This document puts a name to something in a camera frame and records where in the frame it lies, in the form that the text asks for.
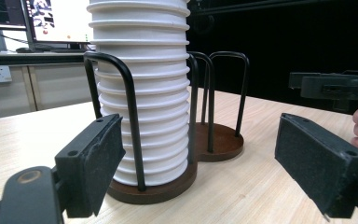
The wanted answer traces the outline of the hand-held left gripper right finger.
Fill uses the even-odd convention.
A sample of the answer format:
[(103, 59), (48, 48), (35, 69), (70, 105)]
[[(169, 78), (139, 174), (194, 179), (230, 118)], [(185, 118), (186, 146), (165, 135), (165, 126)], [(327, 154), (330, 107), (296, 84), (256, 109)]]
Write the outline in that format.
[(331, 218), (358, 209), (358, 148), (300, 116), (281, 114), (275, 159)]

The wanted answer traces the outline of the black background desk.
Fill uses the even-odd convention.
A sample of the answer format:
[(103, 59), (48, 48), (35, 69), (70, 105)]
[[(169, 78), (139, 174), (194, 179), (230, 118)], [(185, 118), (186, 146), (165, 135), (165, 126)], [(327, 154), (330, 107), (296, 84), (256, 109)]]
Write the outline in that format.
[(8, 53), (0, 52), (0, 65), (83, 63), (82, 53)]

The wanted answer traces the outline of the dark computer monitor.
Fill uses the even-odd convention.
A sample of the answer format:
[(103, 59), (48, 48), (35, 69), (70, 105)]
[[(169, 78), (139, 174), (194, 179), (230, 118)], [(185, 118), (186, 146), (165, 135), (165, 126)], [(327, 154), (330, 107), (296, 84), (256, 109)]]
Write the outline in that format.
[(0, 30), (25, 29), (21, 0), (0, 0)]

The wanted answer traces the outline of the lit computer monitor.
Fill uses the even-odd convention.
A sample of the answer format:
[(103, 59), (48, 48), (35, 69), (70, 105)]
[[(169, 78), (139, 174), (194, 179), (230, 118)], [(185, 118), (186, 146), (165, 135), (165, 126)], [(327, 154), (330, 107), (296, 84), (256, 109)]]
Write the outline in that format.
[(89, 43), (90, 0), (21, 0), (29, 38), (34, 43)]

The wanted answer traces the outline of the black wire cup holder rack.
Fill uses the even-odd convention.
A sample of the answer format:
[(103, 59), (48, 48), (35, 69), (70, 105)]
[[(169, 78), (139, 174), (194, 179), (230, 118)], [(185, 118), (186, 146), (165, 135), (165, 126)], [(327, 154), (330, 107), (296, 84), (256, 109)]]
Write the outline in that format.
[(213, 122), (214, 115), (214, 68), (213, 58), (215, 57), (237, 57), (244, 61), (244, 66), (249, 66), (249, 61), (242, 53), (231, 51), (218, 51), (209, 56), (191, 51), (189, 61), (191, 66), (192, 80), (199, 79), (198, 60), (202, 59), (207, 65), (209, 81), (211, 86), (204, 91), (202, 101), (201, 122), (196, 122), (198, 85), (192, 86), (190, 104), (190, 125), (189, 125), (189, 152), (188, 166), (184, 173), (173, 181), (148, 187), (145, 183), (145, 162), (141, 151), (141, 136), (138, 120), (138, 108), (135, 99), (135, 87), (130, 69), (119, 58), (100, 52), (87, 52), (84, 54), (84, 65), (89, 82), (89, 90), (94, 106), (94, 113), (97, 118), (102, 116), (101, 106), (98, 101), (97, 85), (94, 79), (95, 70), (93, 62), (107, 63), (114, 66), (124, 81), (125, 96), (129, 108), (130, 130), (134, 135), (134, 160), (136, 181), (133, 186), (121, 184), (116, 180), (112, 181), (108, 194), (113, 198), (133, 204), (151, 204), (168, 201), (185, 192), (193, 184), (197, 176), (198, 163), (200, 161), (216, 162), (226, 161), (238, 156), (243, 149), (243, 137), (241, 135), (241, 122), (246, 99), (247, 88), (241, 90), (239, 112), (234, 129)]

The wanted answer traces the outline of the stack of white paper cups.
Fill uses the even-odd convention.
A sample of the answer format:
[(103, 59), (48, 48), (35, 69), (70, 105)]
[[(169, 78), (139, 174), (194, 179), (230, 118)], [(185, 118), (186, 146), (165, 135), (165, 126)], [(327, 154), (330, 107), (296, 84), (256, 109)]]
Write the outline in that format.
[(190, 93), (189, 0), (90, 0), (92, 42), (131, 71), (145, 184), (167, 184), (187, 168)]

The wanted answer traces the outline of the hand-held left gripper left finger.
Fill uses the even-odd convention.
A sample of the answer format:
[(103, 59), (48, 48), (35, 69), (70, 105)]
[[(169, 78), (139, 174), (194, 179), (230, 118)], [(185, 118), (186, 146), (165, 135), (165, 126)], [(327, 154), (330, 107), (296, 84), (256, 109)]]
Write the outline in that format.
[(60, 206), (68, 217), (97, 215), (125, 155), (118, 114), (94, 120), (55, 156)]

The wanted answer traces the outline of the black curtain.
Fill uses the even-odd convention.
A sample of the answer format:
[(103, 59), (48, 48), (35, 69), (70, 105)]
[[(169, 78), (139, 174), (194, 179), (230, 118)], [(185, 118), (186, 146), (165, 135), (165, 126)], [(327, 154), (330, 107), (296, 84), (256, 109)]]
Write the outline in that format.
[(292, 72), (358, 70), (358, 0), (190, 0), (188, 49), (244, 53), (248, 95), (330, 110), (289, 88)]

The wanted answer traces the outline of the white wall socket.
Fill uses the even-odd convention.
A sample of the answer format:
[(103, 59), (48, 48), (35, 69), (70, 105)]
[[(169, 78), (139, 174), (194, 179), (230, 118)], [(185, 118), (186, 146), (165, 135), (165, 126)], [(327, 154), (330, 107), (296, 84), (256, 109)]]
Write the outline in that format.
[(12, 81), (9, 67), (6, 65), (0, 65), (0, 83), (7, 83)]

